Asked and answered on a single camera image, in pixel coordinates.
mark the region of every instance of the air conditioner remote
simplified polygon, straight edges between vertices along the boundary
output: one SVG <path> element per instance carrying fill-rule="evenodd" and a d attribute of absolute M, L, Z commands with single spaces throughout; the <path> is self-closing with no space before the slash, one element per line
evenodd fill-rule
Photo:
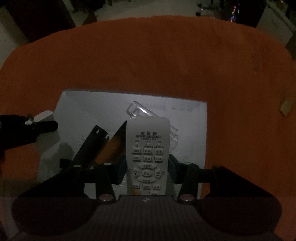
<path fill-rule="evenodd" d="M 128 194 L 165 195 L 170 121 L 165 117 L 131 117 L 126 124 Z"/>

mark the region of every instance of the remote control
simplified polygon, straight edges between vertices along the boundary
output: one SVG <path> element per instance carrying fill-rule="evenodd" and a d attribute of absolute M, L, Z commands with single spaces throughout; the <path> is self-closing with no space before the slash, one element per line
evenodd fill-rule
<path fill-rule="evenodd" d="M 165 117 L 131 117 L 126 124 L 128 194 L 165 195 L 170 121 Z"/>

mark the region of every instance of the metal screw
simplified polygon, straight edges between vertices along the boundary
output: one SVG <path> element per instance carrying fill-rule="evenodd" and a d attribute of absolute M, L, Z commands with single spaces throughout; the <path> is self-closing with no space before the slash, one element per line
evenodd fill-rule
<path fill-rule="evenodd" d="M 111 200 L 113 200 L 113 196 L 111 194 L 102 194 L 99 196 L 99 199 L 103 202 L 109 202 Z"/>
<path fill-rule="evenodd" d="M 186 193 L 180 196 L 180 199 L 184 202 L 191 202 L 194 200 L 194 196 L 192 194 Z"/>

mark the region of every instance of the transparent plastic object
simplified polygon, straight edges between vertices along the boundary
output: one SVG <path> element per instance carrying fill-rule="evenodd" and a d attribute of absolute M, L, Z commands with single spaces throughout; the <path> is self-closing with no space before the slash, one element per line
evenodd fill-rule
<path fill-rule="evenodd" d="M 137 101 L 133 101 L 126 110 L 129 116 L 158 116 L 152 111 L 148 110 L 145 106 Z M 172 152 L 178 144 L 178 129 L 170 126 L 170 152 Z"/>

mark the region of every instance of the orange tablecloth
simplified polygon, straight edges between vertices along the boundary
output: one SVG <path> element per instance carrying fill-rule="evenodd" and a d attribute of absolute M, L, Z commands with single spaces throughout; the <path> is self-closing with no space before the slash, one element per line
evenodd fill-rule
<path fill-rule="evenodd" d="M 0 70 L 0 114 L 54 110 L 67 88 L 207 102 L 206 167 L 223 165 L 280 197 L 276 234 L 296 237 L 295 91 L 284 46 L 258 30 L 211 18 L 97 22 L 16 49 Z M 32 145 L 6 153 L 2 177 L 34 179 Z"/>

